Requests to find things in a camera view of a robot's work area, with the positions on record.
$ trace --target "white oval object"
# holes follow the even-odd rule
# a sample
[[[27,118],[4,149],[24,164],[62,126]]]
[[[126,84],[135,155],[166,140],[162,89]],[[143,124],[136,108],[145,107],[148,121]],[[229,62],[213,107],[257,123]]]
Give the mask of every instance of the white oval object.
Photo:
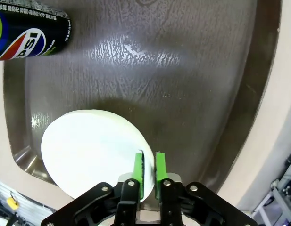
[[[135,154],[144,153],[144,198],[154,183],[154,156],[138,129],[111,112],[80,110],[56,119],[42,137],[42,159],[54,182],[77,198],[100,182],[112,186],[133,172]]]

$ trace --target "white plate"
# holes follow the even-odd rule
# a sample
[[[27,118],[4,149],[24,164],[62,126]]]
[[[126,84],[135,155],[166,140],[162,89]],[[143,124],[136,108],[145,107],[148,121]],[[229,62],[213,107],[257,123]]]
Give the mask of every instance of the white plate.
[[[115,186],[133,172],[135,154],[145,159],[144,199],[154,187],[154,156],[129,121],[111,112],[80,110],[63,115],[46,129],[42,159],[54,182],[77,198],[100,182]]]

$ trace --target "screw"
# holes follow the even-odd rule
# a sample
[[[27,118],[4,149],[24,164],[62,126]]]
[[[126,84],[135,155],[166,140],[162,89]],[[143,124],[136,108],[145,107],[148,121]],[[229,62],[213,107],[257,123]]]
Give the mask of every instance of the screw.
[[[101,189],[102,189],[103,192],[108,191],[108,187],[107,187],[107,186],[103,186]]]
[[[192,186],[190,187],[190,190],[193,191],[193,192],[196,192],[196,191],[198,190],[198,188],[197,188],[197,186],[192,185]]]
[[[171,183],[170,183],[169,180],[165,180],[165,181],[163,182],[163,184],[164,184],[165,186],[170,186],[170,185],[171,185]]]
[[[128,185],[129,185],[129,186],[134,186],[134,185],[135,185],[135,182],[133,182],[133,181],[129,181],[129,182],[128,182]]]

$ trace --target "yellow object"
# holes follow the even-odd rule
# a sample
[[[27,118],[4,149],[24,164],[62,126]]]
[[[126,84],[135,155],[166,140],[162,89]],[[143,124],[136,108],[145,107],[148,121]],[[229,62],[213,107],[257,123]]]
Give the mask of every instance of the yellow object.
[[[12,198],[12,197],[9,197],[9,198],[7,199],[7,204],[8,204],[8,205],[10,206],[10,208],[13,209],[13,210],[17,210],[18,207],[19,207],[18,203],[17,203],[17,202],[15,201],[15,199]]]

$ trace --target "green pad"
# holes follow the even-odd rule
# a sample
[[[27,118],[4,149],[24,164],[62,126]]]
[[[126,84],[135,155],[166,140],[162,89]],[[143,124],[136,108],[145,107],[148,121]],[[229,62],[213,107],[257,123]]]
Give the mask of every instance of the green pad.
[[[160,199],[161,180],[168,178],[166,171],[165,153],[156,153],[156,199]]]
[[[144,155],[137,153],[135,156],[135,164],[133,171],[133,178],[140,183],[140,199],[143,199],[144,192]]]

